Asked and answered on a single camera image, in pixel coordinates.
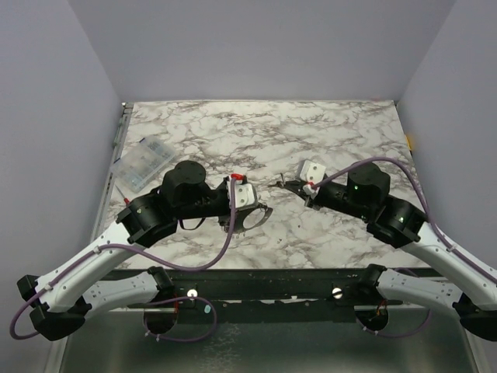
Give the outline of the silver metal keyring holder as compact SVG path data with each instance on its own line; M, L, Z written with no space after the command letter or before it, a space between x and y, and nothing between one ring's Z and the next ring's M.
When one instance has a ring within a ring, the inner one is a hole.
M266 204L258 203L257 206L235 212L232 232L241 234L264 225L271 217L273 209Z

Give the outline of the key with black tag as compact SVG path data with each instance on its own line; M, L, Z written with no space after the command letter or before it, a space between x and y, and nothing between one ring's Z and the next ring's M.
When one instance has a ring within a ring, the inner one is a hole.
M286 185L286 180L285 180L284 174L280 173L279 176L277 177L277 180L270 183L269 188L284 189L285 185Z

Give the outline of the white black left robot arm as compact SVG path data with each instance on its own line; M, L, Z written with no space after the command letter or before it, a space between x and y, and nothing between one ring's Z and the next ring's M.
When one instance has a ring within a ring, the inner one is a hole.
M11 337L60 340L100 312L166 305L172 295L166 268L197 272L217 264L243 225L239 215L257 208L258 197L245 175L232 173L215 189L206 177L198 162L179 162L165 173L161 186L131 200L107 230L66 263L42 276L19 279L25 302L10 323ZM185 220L207 218L219 218L227 226L224 245L209 262L186 267L148 252Z

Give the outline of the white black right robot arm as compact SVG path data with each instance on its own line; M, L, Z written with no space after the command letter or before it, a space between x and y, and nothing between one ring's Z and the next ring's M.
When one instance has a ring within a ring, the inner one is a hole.
M442 233L419 189L419 207L392 196L391 177L378 166L381 160L354 162L331 176L325 166L304 160L295 180L276 185L299 196L306 207L325 207L362 220L376 240L420 259L445 279L430 281L369 265L356 286L362 302L421 305L458 319L468 332L494 342L496 270Z

